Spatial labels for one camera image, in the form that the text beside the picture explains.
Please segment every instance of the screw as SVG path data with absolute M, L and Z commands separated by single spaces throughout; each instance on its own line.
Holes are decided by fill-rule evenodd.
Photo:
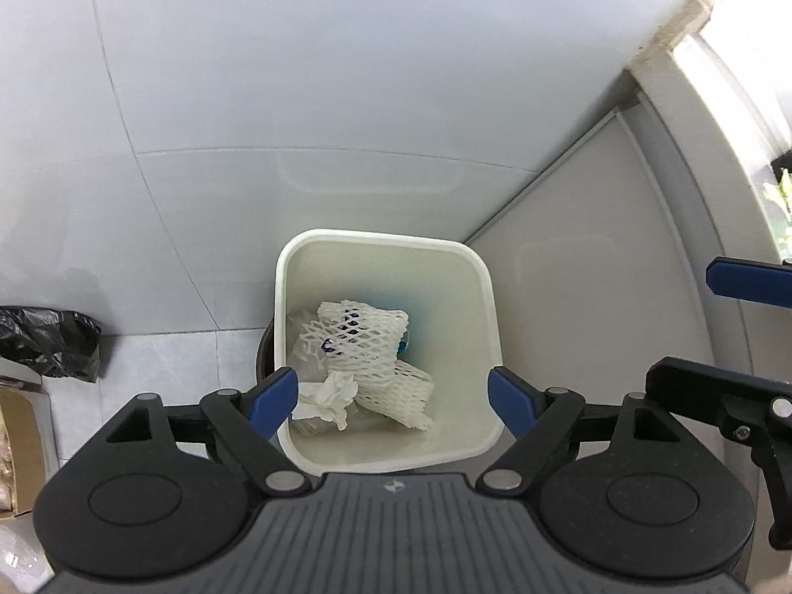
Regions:
M 777 397 L 773 400 L 770 408 L 773 409 L 773 412 L 778 417 L 789 417 L 792 415 L 792 402 L 787 400 L 785 397 Z
M 744 424 L 734 429 L 734 440 L 745 442 L 749 437 L 751 437 L 751 429 Z
M 305 476 L 298 474 L 296 471 L 274 471 L 264 478 L 264 483 L 272 491 L 280 491 L 286 494 L 300 489 L 305 484 Z
M 484 484 L 496 491 L 511 491 L 522 481 L 523 477 L 511 469 L 493 469 L 484 474 Z

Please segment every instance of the cardboard box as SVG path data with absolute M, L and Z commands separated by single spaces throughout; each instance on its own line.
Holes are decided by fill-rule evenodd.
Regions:
M 30 400 L 14 389 L 0 388 L 0 412 L 11 447 L 16 494 L 14 510 L 0 511 L 0 520 L 5 520 L 33 509 L 33 503 L 46 482 L 45 454 Z

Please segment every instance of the crumpled paper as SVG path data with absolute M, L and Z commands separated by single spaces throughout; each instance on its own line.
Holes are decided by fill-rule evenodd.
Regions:
M 301 382 L 292 420 L 319 417 L 334 422 L 339 431 L 346 428 L 346 407 L 357 395 L 357 382 L 352 373 L 334 371 L 322 383 Z

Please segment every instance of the trash bin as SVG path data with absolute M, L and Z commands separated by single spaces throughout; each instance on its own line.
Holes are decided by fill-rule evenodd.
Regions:
M 428 372 L 435 390 L 426 432 L 393 422 L 376 431 L 305 437 L 284 422 L 278 440 L 300 469 L 387 473 L 482 454 L 503 424 L 490 408 L 487 375 L 501 364 L 490 274 L 469 247 L 394 234 L 310 230 L 278 259 L 275 367 L 284 366 L 286 316 L 322 301 L 351 299 L 409 314 L 407 363 Z

